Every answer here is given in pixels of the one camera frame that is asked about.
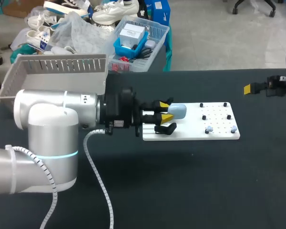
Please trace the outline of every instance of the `green cloth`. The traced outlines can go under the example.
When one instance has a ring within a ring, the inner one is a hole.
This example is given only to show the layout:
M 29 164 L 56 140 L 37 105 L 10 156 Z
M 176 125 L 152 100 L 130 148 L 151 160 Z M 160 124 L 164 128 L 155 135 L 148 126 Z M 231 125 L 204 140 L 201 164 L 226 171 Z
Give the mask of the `green cloth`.
M 21 48 L 16 49 L 10 56 L 10 62 L 14 63 L 18 54 L 22 55 L 32 55 L 36 52 L 36 50 L 30 47 L 28 44 L 24 44 Z

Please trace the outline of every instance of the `white box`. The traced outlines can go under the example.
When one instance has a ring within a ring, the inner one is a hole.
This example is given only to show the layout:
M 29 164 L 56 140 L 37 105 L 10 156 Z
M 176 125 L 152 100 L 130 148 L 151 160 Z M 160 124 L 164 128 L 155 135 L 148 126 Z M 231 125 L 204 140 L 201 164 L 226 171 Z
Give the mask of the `white box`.
M 141 40 L 140 35 L 139 32 L 122 29 L 120 32 L 120 45 L 132 48 L 135 44 L 139 44 Z
M 131 24 L 126 24 L 124 26 L 124 29 L 126 30 L 130 30 L 130 31 L 135 31 L 135 32 L 139 32 L 141 34 L 140 39 L 142 39 L 144 37 L 144 32 L 145 32 L 145 27 L 142 26 L 138 26 L 138 25 L 131 25 Z

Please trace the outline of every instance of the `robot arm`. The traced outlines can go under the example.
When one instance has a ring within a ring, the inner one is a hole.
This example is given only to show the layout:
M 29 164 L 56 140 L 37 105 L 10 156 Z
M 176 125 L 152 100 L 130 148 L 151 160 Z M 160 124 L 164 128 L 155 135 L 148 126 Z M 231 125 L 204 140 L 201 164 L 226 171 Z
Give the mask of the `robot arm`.
M 174 117 L 181 119 L 186 107 L 170 106 L 168 101 L 140 103 L 131 89 L 118 94 L 81 94 L 67 91 L 21 90 L 14 102 L 18 128 L 28 129 L 29 150 L 51 171 L 57 191 L 72 187 L 77 177 L 78 130 L 105 125 L 105 133 L 114 128 L 135 127 L 139 136 L 142 123 L 155 124 L 155 131 L 171 134 L 176 124 L 161 126 Z M 142 110 L 154 115 L 142 115 Z M 43 171 L 31 158 L 12 148 L 0 149 L 0 193 L 52 192 Z
M 73 186 L 77 177 L 78 116 L 70 108 L 35 104 L 28 116 L 29 149 L 55 178 L 57 191 Z M 0 193 L 52 192 L 43 170 L 11 146 L 0 149 Z

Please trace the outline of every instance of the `floor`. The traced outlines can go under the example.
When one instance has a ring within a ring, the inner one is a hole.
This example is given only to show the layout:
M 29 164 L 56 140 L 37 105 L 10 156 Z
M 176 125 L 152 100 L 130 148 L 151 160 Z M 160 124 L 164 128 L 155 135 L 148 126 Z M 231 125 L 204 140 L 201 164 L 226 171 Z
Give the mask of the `floor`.
M 276 15 L 262 0 L 169 0 L 172 71 L 285 68 L 286 3 Z

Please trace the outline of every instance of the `blue tray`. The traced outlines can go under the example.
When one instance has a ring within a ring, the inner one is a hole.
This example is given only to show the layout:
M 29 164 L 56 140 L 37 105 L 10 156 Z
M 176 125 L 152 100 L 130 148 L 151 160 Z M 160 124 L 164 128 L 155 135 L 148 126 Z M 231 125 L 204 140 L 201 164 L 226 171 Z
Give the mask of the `blue tray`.
M 145 32 L 142 40 L 140 41 L 140 43 L 138 44 L 138 47 L 135 50 L 131 50 L 131 49 L 127 49 L 123 46 L 120 45 L 120 37 L 114 42 L 113 46 L 115 48 L 115 54 L 119 55 L 119 56 L 126 56 L 129 59 L 133 59 L 136 58 L 142 48 L 144 47 L 146 41 L 147 41 L 147 36 L 148 36 L 148 32 Z

